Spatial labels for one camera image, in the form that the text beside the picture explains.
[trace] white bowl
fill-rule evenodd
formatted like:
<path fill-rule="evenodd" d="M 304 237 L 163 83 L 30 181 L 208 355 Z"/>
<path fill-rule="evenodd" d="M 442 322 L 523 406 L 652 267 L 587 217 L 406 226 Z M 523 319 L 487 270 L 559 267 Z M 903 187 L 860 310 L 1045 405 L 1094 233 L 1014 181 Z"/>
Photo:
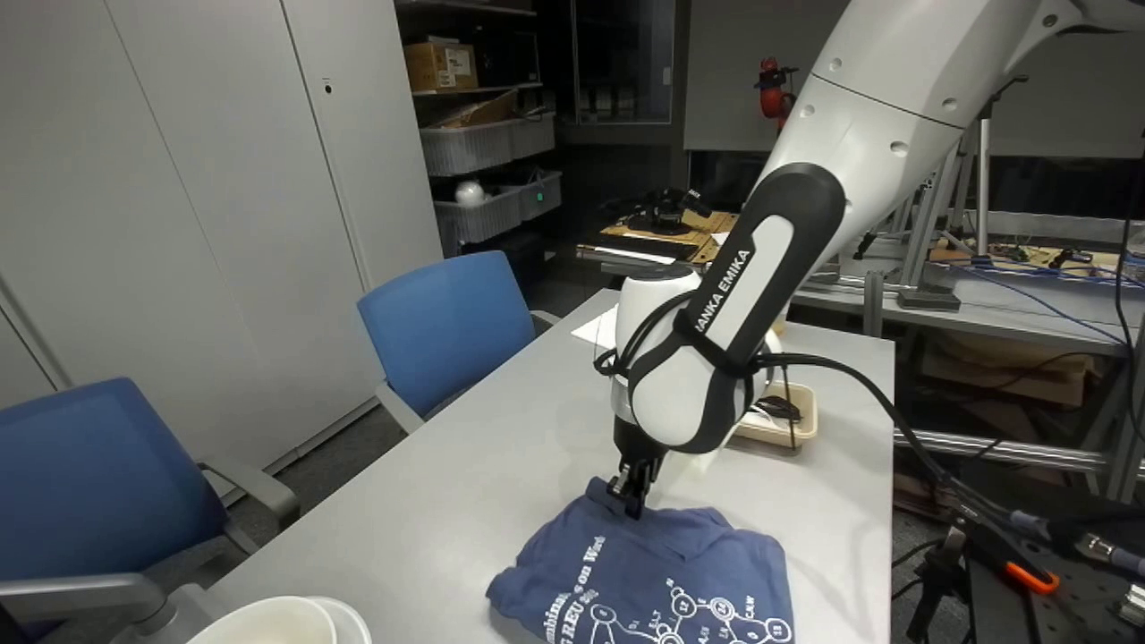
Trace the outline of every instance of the white bowl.
<path fill-rule="evenodd" d="M 223 616 L 189 644 L 371 644 L 371 635 L 344 602 L 266 597 Z"/>

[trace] blue chair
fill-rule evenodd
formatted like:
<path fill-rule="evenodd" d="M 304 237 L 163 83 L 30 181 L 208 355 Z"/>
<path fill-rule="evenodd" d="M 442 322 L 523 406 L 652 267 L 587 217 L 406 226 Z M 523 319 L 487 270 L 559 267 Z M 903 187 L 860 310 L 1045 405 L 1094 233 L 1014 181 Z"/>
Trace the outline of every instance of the blue chair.
<path fill-rule="evenodd" d="M 296 497 L 260 471 L 208 466 L 246 489 L 281 526 Z M 27 622 L 169 619 L 169 585 L 256 548 L 200 466 L 129 378 L 64 390 L 0 410 L 0 603 Z"/>
<path fill-rule="evenodd" d="M 502 249 L 406 270 L 357 299 L 383 362 L 381 400 L 406 431 L 523 350 L 548 310 L 531 310 Z"/>

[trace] shelf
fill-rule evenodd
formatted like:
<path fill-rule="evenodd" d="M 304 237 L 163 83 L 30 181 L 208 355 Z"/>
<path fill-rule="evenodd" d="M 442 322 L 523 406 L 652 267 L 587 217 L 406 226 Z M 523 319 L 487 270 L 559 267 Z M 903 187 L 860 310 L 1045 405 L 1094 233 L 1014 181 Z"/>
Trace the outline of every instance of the shelf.
<path fill-rule="evenodd" d="M 454 199 L 432 199 L 436 226 L 446 247 L 487 242 L 523 223 L 532 223 L 562 205 L 562 170 L 548 170 L 537 181 L 502 190 L 479 208 Z"/>
<path fill-rule="evenodd" d="M 398 0 L 398 9 L 474 9 L 474 13 L 514 13 L 514 19 L 537 19 L 537 8 L 531 0 Z"/>
<path fill-rule="evenodd" d="M 487 126 L 424 127 L 429 174 L 469 174 L 554 151 L 554 119 L 531 115 Z"/>
<path fill-rule="evenodd" d="M 514 86 L 474 86 L 474 90 L 414 90 L 414 96 L 485 96 L 485 94 L 511 94 L 511 90 L 539 90 L 543 83 L 514 83 Z"/>

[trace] table surface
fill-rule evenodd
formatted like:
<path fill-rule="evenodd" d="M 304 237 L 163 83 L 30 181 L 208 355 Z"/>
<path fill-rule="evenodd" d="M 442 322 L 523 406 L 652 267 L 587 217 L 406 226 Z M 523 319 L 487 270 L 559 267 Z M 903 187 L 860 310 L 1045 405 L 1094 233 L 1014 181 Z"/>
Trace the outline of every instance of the table surface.
<path fill-rule="evenodd" d="M 592 476 L 616 471 L 610 378 L 592 365 L 601 348 L 572 332 L 612 335 L 587 326 L 610 309 L 616 294 L 593 294 L 214 584 L 203 609 L 321 595 L 353 603 L 376 640 L 505 640 L 487 584 Z M 888 341 L 811 326 L 788 326 L 784 341 L 850 362 L 891 394 Z M 850 374 L 791 367 L 791 381 L 816 390 L 816 443 L 784 455 L 733 439 L 686 476 L 669 461 L 648 504 L 720 509 L 733 526 L 773 532 L 801 644 L 888 640 L 891 421 Z"/>
<path fill-rule="evenodd" d="M 1056 305 L 1058 310 L 1067 310 L 1089 326 L 1098 326 L 1111 335 L 1125 335 L 1120 322 L 1117 322 L 1117 309 L 1114 309 L 1114 289 L 1030 286 L 1030 281 L 1015 281 L 1015 286 Z M 885 319 L 910 322 L 910 326 L 929 326 L 929 330 L 957 330 L 957 332 L 1079 344 L 1094 355 L 1120 350 L 1111 335 L 1086 330 L 1069 319 L 1058 319 L 1045 305 L 1037 305 L 1008 286 L 1000 286 L 987 278 L 957 278 L 957 294 L 962 299 L 958 310 L 922 310 L 922 309 L 903 309 L 894 299 L 894 289 L 888 286 Z M 861 310 L 861 278 L 845 274 L 833 286 L 801 286 L 795 305 Z M 1127 294 L 1125 313 L 1127 313 L 1132 332 L 1138 335 L 1138 326 L 1145 313 L 1145 298 Z"/>

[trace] floor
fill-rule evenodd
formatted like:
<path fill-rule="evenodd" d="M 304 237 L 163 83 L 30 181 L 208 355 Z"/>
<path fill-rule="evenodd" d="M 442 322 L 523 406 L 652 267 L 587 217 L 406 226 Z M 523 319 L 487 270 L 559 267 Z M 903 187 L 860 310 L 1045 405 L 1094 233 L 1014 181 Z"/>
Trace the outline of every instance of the floor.
<path fill-rule="evenodd" d="M 572 258 L 572 242 L 559 242 L 543 262 L 543 274 L 531 278 L 526 299 L 531 309 L 566 313 L 581 299 L 598 294 L 601 281 L 606 278 L 593 266 Z M 281 480 L 302 492 L 304 509 L 316 509 L 321 497 L 331 497 L 337 487 L 344 487 L 352 476 L 357 476 L 368 461 L 383 456 L 400 439 L 406 431 L 398 429 L 398 421 L 383 406 L 376 406 L 361 416 L 353 427 L 349 427 L 344 431 L 337 431 L 332 439 L 327 439 L 319 449 L 302 456 L 296 466 L 281 471 Z M 257 541 L 272 538 L 272 521 L 257 509 L 250 509 L 250 501 L 235 504 L 232 520 L 241 530 L 246 530 Z M 935 538 L 939 530 L 929 521 L 894 511 L 894 558 Z M 894 591 L 914 580 L 916 563 L 920 555 L 894 564 L 894 580 L 891 580 Z M 894 602 L 894 610 L 891 610 L 894 640 L 903 640 L 916 597 L 920 597 L 920 585 L 914 585 Z M 966 609 L 958 609 L 957 602 L 944 602 L 935 619 L 929 644 L 962 644 L 966 631 L 970 631 Z"/>

